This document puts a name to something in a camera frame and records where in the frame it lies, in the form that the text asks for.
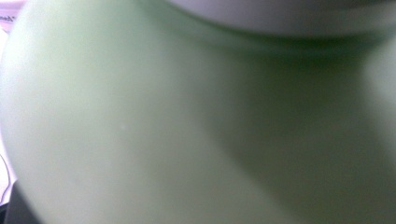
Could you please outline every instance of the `pale green container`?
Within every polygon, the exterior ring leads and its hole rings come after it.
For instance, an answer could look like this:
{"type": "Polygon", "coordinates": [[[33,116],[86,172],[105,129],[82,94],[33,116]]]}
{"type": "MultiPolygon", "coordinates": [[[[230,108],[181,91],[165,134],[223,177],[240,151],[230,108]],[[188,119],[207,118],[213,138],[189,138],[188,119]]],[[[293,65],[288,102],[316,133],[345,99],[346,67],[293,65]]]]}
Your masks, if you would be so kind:
{"type": "Polygon", "coordinates": [[[383,24],[277,35],[158,0],[32,0],[0,76],[22,191],[47,224],[394,224],[383,24]]]}

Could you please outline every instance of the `background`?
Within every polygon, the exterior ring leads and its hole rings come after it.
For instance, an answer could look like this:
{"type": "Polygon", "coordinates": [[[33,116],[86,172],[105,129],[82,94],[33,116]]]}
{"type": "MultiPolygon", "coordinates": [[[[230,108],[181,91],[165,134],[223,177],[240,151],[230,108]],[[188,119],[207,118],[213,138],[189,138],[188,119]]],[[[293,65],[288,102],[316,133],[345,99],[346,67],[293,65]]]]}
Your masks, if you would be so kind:
{"type": "MultiPolygon", "coordinates": [[[[4,46],[7,42],[7,34],[0,31],[0,63],[1,55],[3,54],[4,46]]],[[[17,179],[14,171],[12,170],[10,161],[7,157],[6,150],[4,148],[3,140],[0,133],[0,206],[9,202],[9,196],[11,194],[11,186],[17,179]]]]}

